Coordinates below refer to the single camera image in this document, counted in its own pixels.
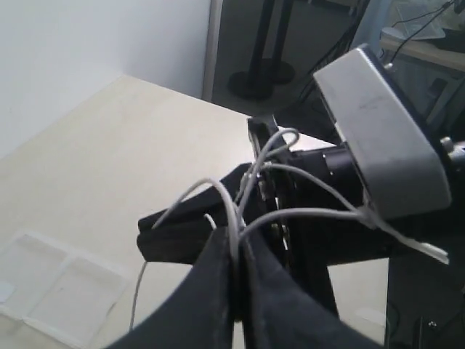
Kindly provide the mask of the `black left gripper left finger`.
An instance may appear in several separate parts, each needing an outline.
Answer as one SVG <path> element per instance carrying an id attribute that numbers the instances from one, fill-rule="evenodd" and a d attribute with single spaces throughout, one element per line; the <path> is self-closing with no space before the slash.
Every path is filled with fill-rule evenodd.
<path id="1" fill-rule="evenodd" d="M 235 296 L 227 230 L 215 230 L 182 283 L 110 348 L 231 348 Z"/>

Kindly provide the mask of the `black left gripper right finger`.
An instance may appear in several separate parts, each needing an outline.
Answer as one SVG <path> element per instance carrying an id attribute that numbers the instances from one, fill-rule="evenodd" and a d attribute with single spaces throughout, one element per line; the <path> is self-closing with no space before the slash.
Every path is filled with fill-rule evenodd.
<path id="1" fill-rule="evenodd" d="M 241 242 L 246 269 L 243 334 L 247 348 L 366 348 L 367 337 L 343 324 L 292 279 L 264 238 Z"/>

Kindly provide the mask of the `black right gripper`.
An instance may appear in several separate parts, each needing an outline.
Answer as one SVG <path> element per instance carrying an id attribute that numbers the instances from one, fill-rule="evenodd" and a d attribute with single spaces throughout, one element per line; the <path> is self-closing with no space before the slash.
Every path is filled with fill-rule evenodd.
<path id="1" fill-rule="evenodd" d="M 272 114 L 247 121 L 255 159 L 267 141 L 279 131 Z M 281 135 L 271 151 L 286 145 Z M 404 237 L 433 242 L 464 232 L 464 144 L 448 152 L 452 204 L 443 210 L 398 217 L 388 223 Z M 288 152 L 268 156 L 271 161 L 259 174 L 264 195 L 277 197 L 276 209 L 321 207 L 362 214 L 367 207 L 364 187 L 349 151 L 342 147 Z M 328 266 L 365 262 L 405 254 L 408 246 L 379 229 L 349 218 L 280 218 L 278 224 L 288 240 L 287 263 L 296 282 L 327 311 L 339 315 Z"/>

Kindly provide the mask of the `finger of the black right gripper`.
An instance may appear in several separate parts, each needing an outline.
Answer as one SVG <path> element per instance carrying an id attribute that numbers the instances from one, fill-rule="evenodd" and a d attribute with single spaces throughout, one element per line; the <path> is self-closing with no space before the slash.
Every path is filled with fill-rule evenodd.
<path id="1" fill-rule="evenodd" d="M 227 225 L 223 200 L 213 187 L 183 201 L 154 228 L 163 213 L 161 210 L 138 221 L 137 247 L 147 262 L 192 265 L 212 232 L 206 215 L 218 228 Z"/>

